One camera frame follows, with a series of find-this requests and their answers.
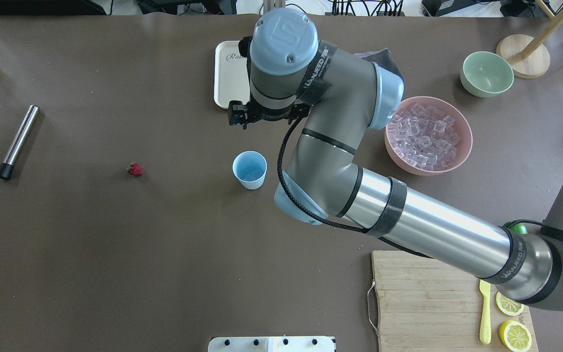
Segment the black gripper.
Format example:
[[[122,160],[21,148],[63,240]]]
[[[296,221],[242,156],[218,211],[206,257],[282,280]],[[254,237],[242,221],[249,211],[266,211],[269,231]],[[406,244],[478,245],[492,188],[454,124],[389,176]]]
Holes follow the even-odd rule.
[[[293,103],[282,109],[264,107],[253,95],[250,102],[230,101],[228,103],[228,123],[230,126],[241,125],[244,130],[250,123],[259,121],[278,122],[287,120],[293,123],[300,118],[306,118],[311,106],[304,103]]]

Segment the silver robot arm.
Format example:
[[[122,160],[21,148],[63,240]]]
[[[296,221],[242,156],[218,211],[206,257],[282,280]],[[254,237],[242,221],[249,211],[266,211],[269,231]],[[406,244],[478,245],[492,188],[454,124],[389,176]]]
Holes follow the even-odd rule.
[[[563,310],[563,185],[537,234],[485,222],[357,163],[365,134],[387,126],[404,93],[389,50],[360,58],[281,7],[239,51],[250,98],[229,104],[230,125],[290,124],[277,159],[279,209],[446,263],[523,305]]]

